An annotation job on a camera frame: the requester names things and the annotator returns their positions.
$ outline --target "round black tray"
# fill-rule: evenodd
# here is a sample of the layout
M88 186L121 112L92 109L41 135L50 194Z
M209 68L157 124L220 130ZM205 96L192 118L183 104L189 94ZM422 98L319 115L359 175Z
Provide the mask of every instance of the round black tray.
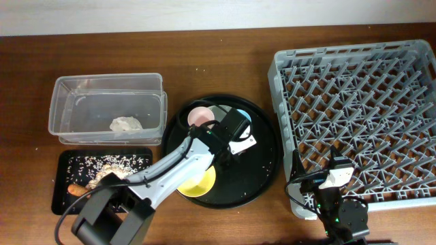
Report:
M278 134L264 111L246 99L232 95L213 95L201 99L246 111L251 117L252 134L257 144L240 155L226 151L215 156L213 165L217 178L213 188L201 197L183 197L198 205L216 209L249 203L259 197L277 175L282 159ZM181 109L181 122L185 126L188 126L188 113L201 105L204 104L194 102ZM177 126L174 116L162 137L162 157L175 150L186 136L187 132Z

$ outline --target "wooden table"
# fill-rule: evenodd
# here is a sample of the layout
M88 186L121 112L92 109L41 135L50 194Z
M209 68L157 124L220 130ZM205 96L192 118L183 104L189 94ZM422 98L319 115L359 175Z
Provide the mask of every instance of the wooden table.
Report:
M211 93L259 105L273 119L268 68L278 50L425 39L436 50L436 23L296 27L233 31L114 33L0 38L0 244L54 244L50 210L58 156L67 149L48 133L60 76L158 72L168 118ZM159 159L159 148L151 147ZM288 244L324 238L319 221L296 218L283 193L283 170L271 188L231 210L196 206L173 193L157 209L146 244ZM66 244L74 216L61 228ZM434 244L436 207L369 214L369 240Z

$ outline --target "plastic crate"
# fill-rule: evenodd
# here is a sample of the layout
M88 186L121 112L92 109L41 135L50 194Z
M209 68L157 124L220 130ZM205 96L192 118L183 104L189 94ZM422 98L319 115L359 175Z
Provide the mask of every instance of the plastic crate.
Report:
M369 200L370 211L436 204L435 71L424 40L277 52L268 79L286 178L293 149L312 172L335 145L356 168L344 195ZM299 184L288 191L313 208Z

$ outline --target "black plate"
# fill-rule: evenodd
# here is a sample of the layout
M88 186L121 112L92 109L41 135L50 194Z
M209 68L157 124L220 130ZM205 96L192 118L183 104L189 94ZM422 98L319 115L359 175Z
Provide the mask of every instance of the black plate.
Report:
M252 132L257 144L240 155L232 155L227 151L216 156L213 165L217 178L213 188L201 197L183 197L198 205L217 209L234 208L249 203L271 185L282 159L279 138L273 124L262 109L246 99L232 95L215 95L201 99L246 111L251 117ZM201 105L202 103L195 102L181 109L181 122L185 126L188 113ZM174 116L162 137L162 156L176 149L186 136L186 131L177 126Z
M102 157L113 156L121 160L123 157L127 159L135 159L131 161L132 169L141 171L150 166L153 162L153 153L148 148L127 148L127 149L111 149L111 150L66 150L59 156L59 164L57 167L56 182L54 184L52 212L53 214L61 215L64 211L77 200L77 197L70 195L67 188L70 184L79 184L86 186L93 176L97 173L94 168L97 162L102 164L109 163ZM86 159L90 157L95 159L86 164ZM86 200L79 202L69 214L78 214L83 208ZM123 212L122 209L112 208L114 212Z

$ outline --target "white wall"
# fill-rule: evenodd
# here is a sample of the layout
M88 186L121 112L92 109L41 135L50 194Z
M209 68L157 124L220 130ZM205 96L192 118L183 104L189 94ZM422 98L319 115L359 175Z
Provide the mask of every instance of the white wall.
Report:
M0 35L435 21L436 0L0 0Z

